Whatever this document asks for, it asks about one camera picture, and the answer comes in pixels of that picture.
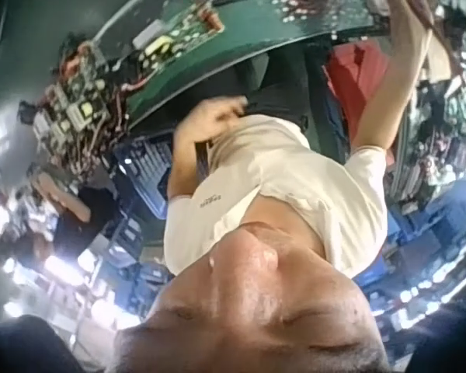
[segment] t-shirt logo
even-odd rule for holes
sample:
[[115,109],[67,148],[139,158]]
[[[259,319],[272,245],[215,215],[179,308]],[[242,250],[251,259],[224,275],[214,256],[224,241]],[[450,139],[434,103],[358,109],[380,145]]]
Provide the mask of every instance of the t-shirt logo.
[[200,208],[206,207],[208,204],[212,204],[213,202],[216,202],[217,200],[220,200],[221,196],[218,196],[215,194],[214,196],[210,196],[209,198],[205,199],[201,204]]

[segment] red object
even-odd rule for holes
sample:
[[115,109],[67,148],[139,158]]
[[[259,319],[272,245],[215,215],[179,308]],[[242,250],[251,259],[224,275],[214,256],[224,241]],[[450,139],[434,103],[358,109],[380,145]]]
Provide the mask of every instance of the red object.
[[[329,88],[340,102],[349,126],[350,141],[356,137],[359,120],[367,101],[381,82],[388,66],[388,56],[374,41],[359,41],[334,48],[326,74]],[[387,163],[394,162],[390,151]]]

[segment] man's arm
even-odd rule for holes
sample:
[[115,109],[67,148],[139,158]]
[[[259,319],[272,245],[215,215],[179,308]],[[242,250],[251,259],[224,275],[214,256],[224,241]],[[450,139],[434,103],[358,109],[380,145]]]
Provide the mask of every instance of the man's arm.
[[388,150],[392,146],[431,41],[431,31],[425,29],[406,0],[391,0],[388,4],[392,56],[380,85],[364,108],[352,143],[354,149],[377,146]]
[[198,185],[195,143],[176,135],[168,181],[168,200],[178,196],[192,196]]
[[45,197],[49,202],[53,202],[52,205],[56,208],[56,203],[67,208],[71,211],[79,220],[87,223],[90,221],[92,212],[78,197],[66,192],[59,188],[57,184],[52,180],[51,176],[46,173],[41,173],[38,176],[38,184],[40,188],[38,191]]
[[238,124],[247,104],[245,97],[209,99],[200,103],[174,133],[168,200],[192,196],[199,185],[195,144],[216,138]]

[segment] man's fingers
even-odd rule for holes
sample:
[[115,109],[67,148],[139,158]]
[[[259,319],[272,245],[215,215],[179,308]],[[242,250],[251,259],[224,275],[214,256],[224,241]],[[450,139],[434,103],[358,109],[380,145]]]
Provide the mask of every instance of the man's fingers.
[[244,96],[237,97],[219,97],[203,101],[201,106],[207,115],[214,117],[223,117],[230,113],[242,115],[247,105],[247,98]]

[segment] man's nose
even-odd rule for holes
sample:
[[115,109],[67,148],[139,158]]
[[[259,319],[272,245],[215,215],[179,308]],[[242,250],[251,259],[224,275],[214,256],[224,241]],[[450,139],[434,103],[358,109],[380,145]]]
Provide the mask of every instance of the man's nose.
[[212,311],[231,324],[269,322],[280,304],[277,251],[240,228],[210,252]]

